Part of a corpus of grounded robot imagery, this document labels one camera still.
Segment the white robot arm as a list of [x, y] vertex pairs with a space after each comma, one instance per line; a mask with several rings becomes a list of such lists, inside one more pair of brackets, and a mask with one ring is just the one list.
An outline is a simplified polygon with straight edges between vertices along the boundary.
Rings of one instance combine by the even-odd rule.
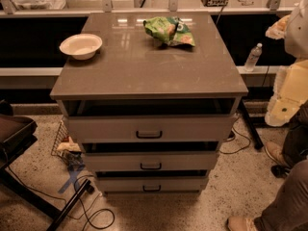
[[308, 0], [301, 0], [290, 14], [270, 26], [266, 36], [283, 39], [285, 52], [295, 58], [292, 64], [278, 68], [267, 106], [266, 124], [279, 127], [308, 101]]

